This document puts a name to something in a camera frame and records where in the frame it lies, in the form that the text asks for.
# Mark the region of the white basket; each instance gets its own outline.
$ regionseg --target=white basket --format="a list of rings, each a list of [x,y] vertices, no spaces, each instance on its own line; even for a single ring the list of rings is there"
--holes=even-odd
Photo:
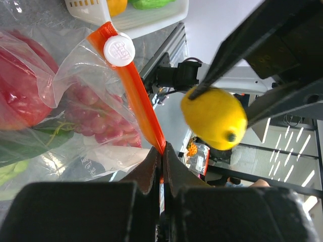
[[[130,3],[127,9],[110,17],[106,0],[65,0],[67,9],[75,18],[101,26],[111,21],[114,27],[134,39],[164,28],[187,16],[189,0],[176,0],[160,9],[138,10]]]

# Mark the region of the yellow plastic fruit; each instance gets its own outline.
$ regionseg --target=yellow plastic fruit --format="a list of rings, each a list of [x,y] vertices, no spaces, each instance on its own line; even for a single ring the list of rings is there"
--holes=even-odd
[[[106,0],[110,16],[116,16],[126,10],[128,0]]]
[[[210,88],[196,99],[188,99],[195,88],[181,102],[187,125],[215,149],[229,150],[239,144],[248,123],[240,102],[219,88]]]

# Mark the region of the white round button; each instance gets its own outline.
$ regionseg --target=white round button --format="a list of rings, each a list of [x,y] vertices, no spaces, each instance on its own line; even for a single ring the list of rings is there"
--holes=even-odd
[[[133,61],[136,50],[130,38],[117,35],[106,41],[103,53],[110,64],[116,67],[124,67]]]

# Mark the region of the ceiling light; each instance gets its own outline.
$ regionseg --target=ceiling light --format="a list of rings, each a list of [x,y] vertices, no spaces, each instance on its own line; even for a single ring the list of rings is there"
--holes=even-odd
[[[277,159],[278,159],[278,156],[279,156],[279,152],[280,152],[281,150],[279,149],[279,151],[277,152],[277,154],[276,154],[276,157],[275,157],[275,163],[276,163],[276,161],[277,161]]]
[[[286,160],[285,160],[285,164],[284,164],[284,166],[286,166],[287,165],[287,162],[289,161],[289,158],[291,158],[291,155],[292,155],[292,152],[294,151],[294,149],[292,148],[291,149],[291,152],[289,152],[289,154],[288,154],[288,156],[287,156],[287,158],[286,158]]]
[[[286,138],[286,137],[287,137],[287,135],[288,135],[289,128],[290,128],[290,126],[288,126],[288,127],[287,127],[287,129],[286,129],[285,138]]]
[[[308,135],[307,136],[307,139],[305,140],[305,143],[304,143],[304,145],[303,145],[303,147],[301,149],[301,151],[299,152],[299,154],[302,154],[303,153],[303,151],[304,151],[304,149],[305,149],[305,147],[306,147],[306,145],[307,145],[307,143],[308,143],[308,141],[309,141],[310,138],[311,138],[311,135]]]
[[[291,166],[291,168],[289,169],[289,171],[288,171],[288,173],[287,173],[287,176],[286,176],[286,177],[285,177],[285,179],[284,179],[284,182],[286,182],[286,181],[287,181],[287,179],[288,179],[288,178],[289,178],[289,176],[291,175],[291,173],[292,173],[293,169],[294,169],[294,165],[292,165],[292,166]]]
[[[308,213],[317,202],[318,200],[316,196],[310,196],[303,204],[304,211]]]
[[[286,145],[286,147],[285,147],[285,151],[287,150],[287,148],[288,148],[288,146],[289,146],[289,143],[291,142],[291,140],[292,140],[292,137],[293,137],[293,134],[294,134],[294,132],[292,132],[291,133],[291,136],[289,137],[289,139],[288,139],[288,142],[287,142],[287,145]]]
[[[277,149],[278,144],[279,144],[279,141],[281,140],[281,137],[282,137],[282,134],[279,134],[279,137],[278,137],[278,140],[277,140],[277,143],[276,143],[275,149]]]
[[[269,163],[271,163],[273,157],[274,157],[274,154],[275,154],[275,151],[272,152],[272,156],[271,156],[271,159],[269,160]]]
[[[272,165],[272,168],[271,168],[271,170],[270,170],[270,172],[269,172],[268,176],[270,176],[270,175],[271,175],[271,173],[272,173],[272,171],[273,171],[273,168],[274,168],[274,164]]]
[[[276,167],[276,169],[275,169],[275,171],[274,171],[274,175],[276,175],[276,172],[277,172],[277,170],[278,170],[278,167],[279,167],[279,165],[281,164],[281,162],[279,161],[278,162],[278,164],[277,164],[277,167]]]
[[[296,143],[298,142],[299,138],[301,137],[301,134],[303,132],[304,128],[302,127],[301,130],[299,131],[297,138],[296,138]]]
[[[262,143],[265,142],[266,140],[266,136],[267,136],[267,132],[268,132],[268,128],[269,128],[269,123],[271,122],[271,118],[267,119],[267,124],[266,124],[266,129],[264,130],[264,135],[263,135],[263,139],[262,139]]]
[[[302,187],[306,186],[306,185],[309,183],[309,181],[312,179],[312,177],[314,176],[314,174],[315,174],[315,171],[313,170],[313,171],[308,175],[308,177],[306,178],[306,180],[303,182]]]

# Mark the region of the white wall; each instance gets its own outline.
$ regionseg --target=white wall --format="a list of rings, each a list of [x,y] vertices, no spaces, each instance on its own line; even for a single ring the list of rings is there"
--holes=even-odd
[[[190,0],[184,20],[189,56],[211,64],[220,43],[262,0]]]

